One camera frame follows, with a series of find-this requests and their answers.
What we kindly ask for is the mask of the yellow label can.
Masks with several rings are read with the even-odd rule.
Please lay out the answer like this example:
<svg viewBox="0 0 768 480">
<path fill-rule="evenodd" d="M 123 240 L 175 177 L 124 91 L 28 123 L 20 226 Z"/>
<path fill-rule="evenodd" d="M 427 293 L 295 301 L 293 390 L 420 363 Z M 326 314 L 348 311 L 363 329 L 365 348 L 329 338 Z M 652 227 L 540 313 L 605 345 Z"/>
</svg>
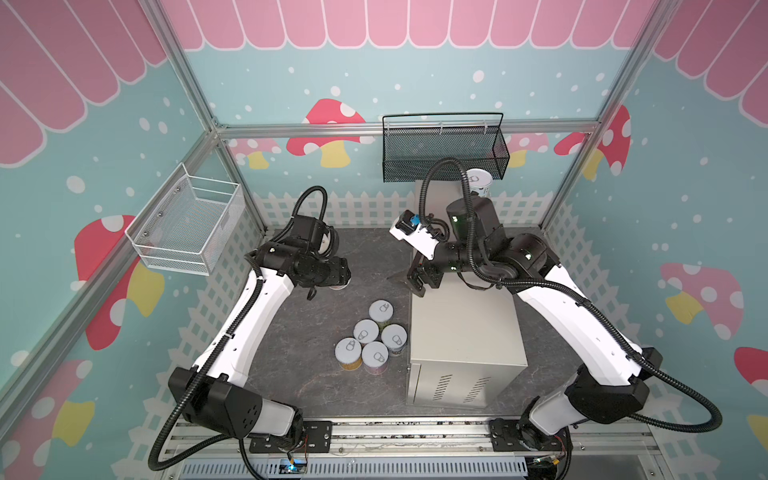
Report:
<svg viewBox="0 0 768 480">
<path fill-rule="evenodd" d="M 353 337 L 341 339 L 335 346 L 334 355 L 342 369 L 357 370 L 362 365 L 362 346 Z"/>
</svg>

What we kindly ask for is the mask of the blue label can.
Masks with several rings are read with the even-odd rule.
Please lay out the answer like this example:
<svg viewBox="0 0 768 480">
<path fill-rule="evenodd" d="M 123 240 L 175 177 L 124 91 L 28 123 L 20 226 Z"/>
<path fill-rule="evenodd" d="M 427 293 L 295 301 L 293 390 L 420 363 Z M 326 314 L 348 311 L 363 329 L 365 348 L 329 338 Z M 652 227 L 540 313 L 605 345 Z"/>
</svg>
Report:
<svg viewBox="0 0 768 480">
<path fill-rule="evenodd" d="M 480 197 L 489 198 L 490 190 L 493 184 L 493 177 L 490 172 L 473 168 L 467 171 L 470 192 Z"/>
</svg>

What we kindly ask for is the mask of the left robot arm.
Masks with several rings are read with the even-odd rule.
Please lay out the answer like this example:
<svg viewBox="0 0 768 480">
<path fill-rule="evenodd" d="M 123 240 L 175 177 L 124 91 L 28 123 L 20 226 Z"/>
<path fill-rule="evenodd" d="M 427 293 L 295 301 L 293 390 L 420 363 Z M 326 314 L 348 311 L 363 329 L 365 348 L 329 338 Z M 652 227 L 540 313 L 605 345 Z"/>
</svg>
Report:
<svg viewBox="0 0 768 480">
<path fill-rule="evenodd" d="M 301 410 L 269 400 L 247 388 L 250 368 L 272 320 L 297 287 L 313 299 L 321 288 L 343 289 L 351 280 L 346 259 L 338 254 L 339 235 L 324 220 L 328 192 L 319 185 L 303 192 L 302 204 L 312 194 L 321 197 L 318 216 L 293 209 L 285 228 L 246 254 L 250 267 L 234 310 L 210 345 L 189 368 L 176 368 L 168 380 L 175 406 L 160 428 L 147 465 L 166 470 L 201 450 L 235 439 L 243 458 L 250 435 L 268 438 L 291 457 L 307 441 Z M 178 420 L 213 431 L 207 438 L 168 459 L 161 457 Z"/>
</svg>

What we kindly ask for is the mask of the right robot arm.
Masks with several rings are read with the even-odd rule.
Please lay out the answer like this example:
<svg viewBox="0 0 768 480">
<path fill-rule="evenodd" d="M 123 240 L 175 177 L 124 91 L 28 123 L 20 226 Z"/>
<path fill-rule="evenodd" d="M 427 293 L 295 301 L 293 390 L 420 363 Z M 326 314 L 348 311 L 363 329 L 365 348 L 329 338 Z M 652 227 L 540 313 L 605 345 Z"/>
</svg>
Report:
<svg viewBox="0 0 768 480">
<path fill-rule="evenodd" d="M 587 297 L 539 236 L 505 233 L 493 202 L 470 189 L 469 173 L 456 158 L 436 161 L 420 188 L 418 210 L 405 211 L 391 234 L 416 251 L 404 282 L 424 297 L 440 287 L 445 274 L 470 272 L 475 291 L 506 290 L 534 308 L 567 342 L 582 363 L 576 373 L 545 397 L 534 398 L 511 437 L 539 451 L 558 437 L 572 451 L 570 427 L 592 421 L 612 424 L 631 418 L 660 429 L 698 434 L 718 429 L 718 407 L 704 395 L 663 372 L 663 357 L 653 347 L 628 339 Z M 655 378 L 694 400 L 710 415 L 697 424 L 681 424 L 643 415 Z"/>
</svg>

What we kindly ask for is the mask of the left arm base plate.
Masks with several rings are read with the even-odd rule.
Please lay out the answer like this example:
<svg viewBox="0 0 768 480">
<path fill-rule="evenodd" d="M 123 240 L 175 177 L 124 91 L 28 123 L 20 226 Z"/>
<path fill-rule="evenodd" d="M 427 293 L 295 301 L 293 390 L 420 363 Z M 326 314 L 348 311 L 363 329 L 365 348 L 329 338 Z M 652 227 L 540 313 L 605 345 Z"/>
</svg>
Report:
<svg viewBox="0 0 768 480">
<path fill-rule="evenodd" d="M 251 433 L 247 436 L 248 450 L 254 454 L 329 453 L 332 429 L 330 421 L 301 421 L 285 436 Z"/>
</svg>

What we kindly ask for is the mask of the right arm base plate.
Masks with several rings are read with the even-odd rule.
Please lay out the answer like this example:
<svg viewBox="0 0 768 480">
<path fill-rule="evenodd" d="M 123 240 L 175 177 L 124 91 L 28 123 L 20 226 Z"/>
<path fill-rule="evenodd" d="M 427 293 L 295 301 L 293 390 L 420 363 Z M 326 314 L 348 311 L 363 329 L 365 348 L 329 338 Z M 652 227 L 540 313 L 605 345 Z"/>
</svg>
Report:
<svg viewBox="0 0 768 480">
<path fill-rule="evenodd" d="M 572 448 L 564 429 L 547 435 L 528 420 L 504 418 L 492 419 L 488 426 L 495 452 L 565 453 Z"/>
</svg>

